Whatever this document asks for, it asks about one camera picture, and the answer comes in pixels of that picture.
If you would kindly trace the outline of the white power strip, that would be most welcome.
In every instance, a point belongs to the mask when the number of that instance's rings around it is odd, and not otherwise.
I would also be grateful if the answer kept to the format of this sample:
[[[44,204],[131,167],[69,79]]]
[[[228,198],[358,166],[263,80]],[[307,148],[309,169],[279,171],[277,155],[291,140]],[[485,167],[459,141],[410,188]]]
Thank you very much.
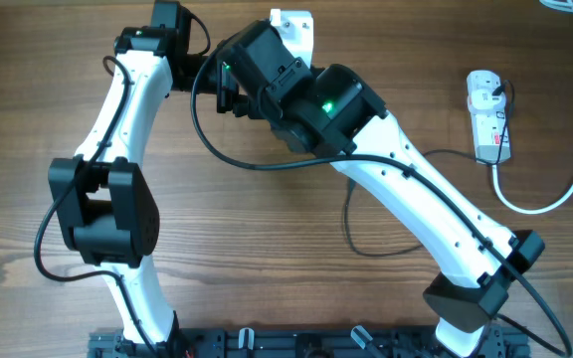
[[[494,94],[505,94],[505,84],[500,77],[487,70],[475,70],[467,76],[468,95],[472,90],[489,89]],[[506,128],[506,111],[471,114],[475,158],[478,163],[496,165],[510,158],[509,134]]]

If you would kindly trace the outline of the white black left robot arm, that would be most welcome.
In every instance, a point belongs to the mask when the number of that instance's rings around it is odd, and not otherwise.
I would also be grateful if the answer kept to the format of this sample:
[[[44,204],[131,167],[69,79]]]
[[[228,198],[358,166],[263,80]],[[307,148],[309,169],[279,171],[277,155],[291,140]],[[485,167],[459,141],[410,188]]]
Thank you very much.
[[[65,246],[91,271],[75,280],[104,278],[123,322],[121,353],[171,354],[180,345],[176,313],[167,303],[153,262],[160,216],[142,174],[156,114],[174,90],[190,90],[203,52],[189,51],[197,17],[177,1],[157,1],[149,25],[126,27],[102,59],[111,85],[93,128],[70,158],[52,161],[53,202],[36,234],[34,260],[51,219],[59,221]]]

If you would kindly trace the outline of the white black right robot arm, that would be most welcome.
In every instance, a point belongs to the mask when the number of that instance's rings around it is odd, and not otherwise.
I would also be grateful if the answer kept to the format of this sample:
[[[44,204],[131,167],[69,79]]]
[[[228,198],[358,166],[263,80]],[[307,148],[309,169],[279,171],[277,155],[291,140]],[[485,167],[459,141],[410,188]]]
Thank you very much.
[[[332,165],[419,240],[440,270],[423,294],[439,318],[438,342],[459,357],[476,353],[509,287],[542,254],[539,235],[486,217],[411,144],[362,78],[340,64],[314,70],[268,21],[233,35],[215,58],[305,165]]]

